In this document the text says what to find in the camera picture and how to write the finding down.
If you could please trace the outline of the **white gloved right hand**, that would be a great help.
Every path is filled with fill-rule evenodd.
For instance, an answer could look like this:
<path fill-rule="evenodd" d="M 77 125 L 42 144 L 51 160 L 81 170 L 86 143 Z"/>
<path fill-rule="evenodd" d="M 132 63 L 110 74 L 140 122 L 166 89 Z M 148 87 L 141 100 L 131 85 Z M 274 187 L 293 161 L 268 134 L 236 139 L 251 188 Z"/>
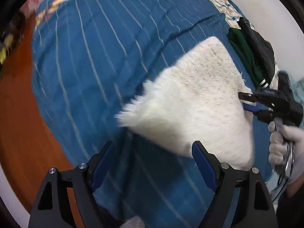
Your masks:
<path fill-rule="evenodd" d="M 289 185 L 293 184 L 303 174 L 303 129 L 295 126 L 282 126 L 282 132 L 278 132 L 276 124 L 272 121 L 268 125 L 271 132 L 268 161 L 273 165 L 281 165 L 287 154 L 287 146 L 284 139 L 295 143 L 295 156 Z"/>

